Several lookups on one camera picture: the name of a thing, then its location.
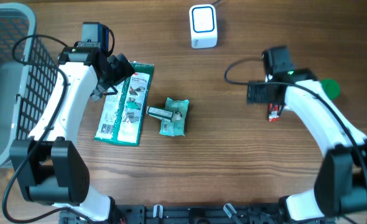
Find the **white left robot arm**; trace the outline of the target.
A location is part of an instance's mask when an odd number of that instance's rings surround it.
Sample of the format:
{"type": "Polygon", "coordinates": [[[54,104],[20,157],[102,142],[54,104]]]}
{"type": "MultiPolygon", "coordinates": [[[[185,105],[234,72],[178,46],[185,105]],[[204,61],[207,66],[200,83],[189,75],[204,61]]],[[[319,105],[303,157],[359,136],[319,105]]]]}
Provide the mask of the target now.
{"type": "Polygon", "coordinates": [[[114,41],[106,25],[83,23],[81,40],[65,45],[53,67],[57,82],[38,123],[10,148],[11,183],[18,183],[23,199],[85,223],[124,221],[114,199],[91,186],[75,146],[88,99],[116,94],[116,86],[134,74],[123,54],[113,55],[114,41]]]}

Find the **green white medicine box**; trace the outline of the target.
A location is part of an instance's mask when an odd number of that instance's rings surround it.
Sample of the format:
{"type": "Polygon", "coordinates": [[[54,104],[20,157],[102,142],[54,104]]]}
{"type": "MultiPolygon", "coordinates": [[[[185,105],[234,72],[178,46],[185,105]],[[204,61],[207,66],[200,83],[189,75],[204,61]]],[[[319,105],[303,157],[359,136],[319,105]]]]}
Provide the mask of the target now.
{"type": "Polygon", "coordinates": [[[146,109],[146,113],[153,118],[157,118],[167,122],[174,122],[183,119],[183,115],[179,111],[169,111],[154,106],[148,106],[146,109]]]}

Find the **mint green wipes packet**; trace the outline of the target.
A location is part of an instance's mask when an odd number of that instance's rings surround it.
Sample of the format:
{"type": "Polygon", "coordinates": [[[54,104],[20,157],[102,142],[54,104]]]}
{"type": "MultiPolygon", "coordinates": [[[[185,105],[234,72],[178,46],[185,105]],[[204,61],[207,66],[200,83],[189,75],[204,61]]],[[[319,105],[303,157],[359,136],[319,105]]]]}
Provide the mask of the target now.
{"type": "Polygon", "coordinates": [[[165,109],[174,113],[179,112],[182,118],[173,122],[162,120],[159,134],[164,136],[185,136],[185,119],[187,117],[189,103],[189,100],[173,100],[167,98],[165,109]]]}

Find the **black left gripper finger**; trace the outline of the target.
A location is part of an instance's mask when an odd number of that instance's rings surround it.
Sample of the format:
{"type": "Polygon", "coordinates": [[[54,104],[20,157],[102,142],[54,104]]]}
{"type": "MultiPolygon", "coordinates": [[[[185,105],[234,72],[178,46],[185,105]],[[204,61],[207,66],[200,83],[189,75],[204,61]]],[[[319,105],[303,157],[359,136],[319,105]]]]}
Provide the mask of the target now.
{"type": "Polygon", "coordinates": [[[117,89],[111,82],[98,82],[95,89],[91,92],[90,98],[93,101],[98,101],[103,96],[116,95],[117,89]]]}
{"type": "Polygon", "coordinates": [[[111,65],[112,73],[109,77],[112,85],[120,84],[136,72],[124,54],[111,55],[108,63],[111,65]]]}

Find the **red sachet stick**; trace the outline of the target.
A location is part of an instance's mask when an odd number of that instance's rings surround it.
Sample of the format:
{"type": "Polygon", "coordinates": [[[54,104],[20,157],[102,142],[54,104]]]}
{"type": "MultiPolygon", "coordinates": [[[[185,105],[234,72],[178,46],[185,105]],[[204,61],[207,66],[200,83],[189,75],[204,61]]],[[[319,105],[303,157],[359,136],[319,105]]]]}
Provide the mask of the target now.
{"type": "Polygon", "coordinates": [[[269,122],[277,121],[284,110],[284,105],[277,105],[270,103],[268,107],[268,120],[269,122]]]}

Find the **green lid jar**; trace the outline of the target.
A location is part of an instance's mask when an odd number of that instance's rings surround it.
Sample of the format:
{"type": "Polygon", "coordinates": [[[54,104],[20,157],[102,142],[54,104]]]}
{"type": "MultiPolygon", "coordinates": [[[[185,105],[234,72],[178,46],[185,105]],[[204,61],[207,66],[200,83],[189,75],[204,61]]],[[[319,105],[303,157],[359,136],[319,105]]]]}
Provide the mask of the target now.
{"type": "Polygon", "coordinates": [[[341,92],[339,84],[333,79],[324,79],[320,81],[325,94],[330,100],[336,99],[341,92]]]}

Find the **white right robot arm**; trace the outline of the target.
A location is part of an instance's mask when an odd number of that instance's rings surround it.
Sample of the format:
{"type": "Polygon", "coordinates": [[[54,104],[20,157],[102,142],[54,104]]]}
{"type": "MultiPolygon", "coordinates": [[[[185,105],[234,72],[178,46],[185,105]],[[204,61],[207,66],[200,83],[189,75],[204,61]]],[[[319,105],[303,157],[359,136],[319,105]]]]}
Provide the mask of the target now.
{"type": "Polygon", "coordinates": [[[289,107],[304,123],[323,156],[312,189],[282,198],[288,222],[367,211],[367,136],[328,98],[308,68],[297,69],[286,46],[262,53],[266,79],[248,82],[248,103],[289,107]]]}

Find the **green glove packet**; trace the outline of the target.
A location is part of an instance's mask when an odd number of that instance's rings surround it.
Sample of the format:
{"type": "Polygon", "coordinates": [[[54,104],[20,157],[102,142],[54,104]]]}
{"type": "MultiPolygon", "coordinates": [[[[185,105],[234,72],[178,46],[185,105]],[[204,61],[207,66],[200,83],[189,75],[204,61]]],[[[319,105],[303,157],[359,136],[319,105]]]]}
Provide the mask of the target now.
{"type": "Polygon", "coordinates": [[[138,146],[154,65],[133,62],[135,73],[108,89],[95,141],[138,146]]]}

